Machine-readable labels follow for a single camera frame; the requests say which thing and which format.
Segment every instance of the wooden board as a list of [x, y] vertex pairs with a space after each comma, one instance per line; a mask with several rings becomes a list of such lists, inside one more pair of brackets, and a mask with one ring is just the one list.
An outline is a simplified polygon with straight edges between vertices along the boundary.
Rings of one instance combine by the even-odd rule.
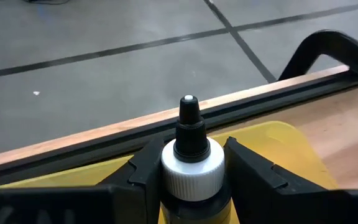
[[[214, 107], [346, 70], [346, 66], [335, 67], [291, 80], [220, 96], [200, 102], [200, 108]], [[177, 114], [178, 108], [175, 108], [0, 153], [0, 164], [172, 118]], [[337, 179], [339, 185], [341, 187], [358, 187], [358, 89], [233, 125], [218, 132], [270, 120], [284, 121], [300, 129]]]

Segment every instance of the white ribbed cap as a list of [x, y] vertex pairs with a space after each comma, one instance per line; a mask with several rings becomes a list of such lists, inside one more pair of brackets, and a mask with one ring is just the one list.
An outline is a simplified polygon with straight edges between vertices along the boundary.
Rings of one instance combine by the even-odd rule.
[[187, 163], [173, 154], [175, 140], [163, 149], [161, 161], [166, 190], [176, 198], [197, 202], [215, 195], [222, 187], [224, 153], [214, 139], [208, 138], [211, 154], [205, 160]]

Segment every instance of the black nozzle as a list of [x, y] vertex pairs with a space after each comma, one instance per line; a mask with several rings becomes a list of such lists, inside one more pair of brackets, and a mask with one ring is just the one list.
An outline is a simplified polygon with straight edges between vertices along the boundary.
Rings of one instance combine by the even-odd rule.
[[187, 95], [180, 99], [176, 142], [173, 148], [175, 157], [183, 162], [203, 161], [211, 153], [205, 122], [200, 115], [195, 96]]

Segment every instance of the bottle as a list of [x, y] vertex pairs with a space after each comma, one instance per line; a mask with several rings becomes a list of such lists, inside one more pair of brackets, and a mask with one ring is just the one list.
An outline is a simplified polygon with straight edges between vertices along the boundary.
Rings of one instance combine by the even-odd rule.
[[206, 136], [195, 96], [180, 100], [176, 138], [164, 147], [161, 162], [165, 223], [230, 222], [223, 148]]

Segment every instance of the gray floor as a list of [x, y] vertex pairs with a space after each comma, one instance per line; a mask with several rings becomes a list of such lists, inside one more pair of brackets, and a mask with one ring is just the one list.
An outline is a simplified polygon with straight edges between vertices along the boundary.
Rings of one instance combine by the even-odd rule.
[[[217, 0], [233, 26], [358, 4], [358, 0]], [[203, 0], [0, 0], [0, 70], [224, 28]], [[278, 77], [320, 29], [358, 39], [358, 10], [240, 32]], [[337, 62], [321, 58], [312, 70]], [[0, 77], [0, 152], [266, 84], [230, 34]]]

